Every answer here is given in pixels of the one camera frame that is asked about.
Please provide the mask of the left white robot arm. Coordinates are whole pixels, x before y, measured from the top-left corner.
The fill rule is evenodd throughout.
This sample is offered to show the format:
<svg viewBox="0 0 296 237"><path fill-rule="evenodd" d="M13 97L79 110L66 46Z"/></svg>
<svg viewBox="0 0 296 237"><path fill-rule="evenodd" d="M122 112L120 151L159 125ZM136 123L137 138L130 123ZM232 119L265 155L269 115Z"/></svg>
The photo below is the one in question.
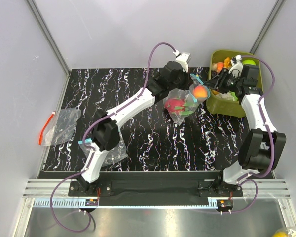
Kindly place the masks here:
<svg viewBox="0 0 296 237"><path fill-rule="evenodd" d="M95 193L104 160L109 151L119 144L119 131L128 120L166 98L173 89L187 90L191 84L188 62L169 61L132 97L107 111L98 110L96 121L82 139L89 155L77 178L79 189L87 196Z"/></svg>

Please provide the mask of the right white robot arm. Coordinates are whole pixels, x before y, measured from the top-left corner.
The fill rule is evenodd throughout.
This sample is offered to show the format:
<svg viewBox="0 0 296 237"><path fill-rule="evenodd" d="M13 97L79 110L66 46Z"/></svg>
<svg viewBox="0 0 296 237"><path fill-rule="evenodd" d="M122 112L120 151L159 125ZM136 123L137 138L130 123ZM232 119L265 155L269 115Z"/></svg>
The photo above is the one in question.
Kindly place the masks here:
<svg viewBox="0 0 296 237"><path fill-rule="evenodd" d="M208 187L219 196L228 196L241 188L251 176L264 178L278 164L286 143L284 133L273 126L264 104L264 93L257 87L259 67L245 65L238 76L222 69L204 85L219 93L234 92L245 111L249 133L241 145L238 161L220 171Z"/></svg>

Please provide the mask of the red dragon fruit toy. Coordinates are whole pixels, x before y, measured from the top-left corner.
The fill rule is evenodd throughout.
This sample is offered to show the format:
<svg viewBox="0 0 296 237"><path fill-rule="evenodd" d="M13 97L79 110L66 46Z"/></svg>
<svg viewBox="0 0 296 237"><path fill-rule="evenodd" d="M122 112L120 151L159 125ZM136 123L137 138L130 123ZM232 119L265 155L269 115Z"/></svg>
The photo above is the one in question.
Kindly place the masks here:
<svg viewBox="0 0 296 237"><path fill-rule="evenodd" d="M195 102L179 98L168 98L164 101L164 108L171 115L189 116L194 112L195 105Z"/></svg>

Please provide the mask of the clear bag teal zipper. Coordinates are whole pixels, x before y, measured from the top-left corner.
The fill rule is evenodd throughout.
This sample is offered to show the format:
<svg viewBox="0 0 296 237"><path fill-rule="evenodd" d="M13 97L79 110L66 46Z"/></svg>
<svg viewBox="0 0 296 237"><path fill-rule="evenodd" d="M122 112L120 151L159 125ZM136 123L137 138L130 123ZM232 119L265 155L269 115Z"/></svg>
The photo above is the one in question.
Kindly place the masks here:
<svg viewBox="0 0 296 237"><path fill-rule="evenodd" d="M199 74L190 74L190 78L193 84L188 90L173 89L163 99L164 108L176 125L181 125L186 117L192 115L210 97L210 90L204 86Z"/></svg>

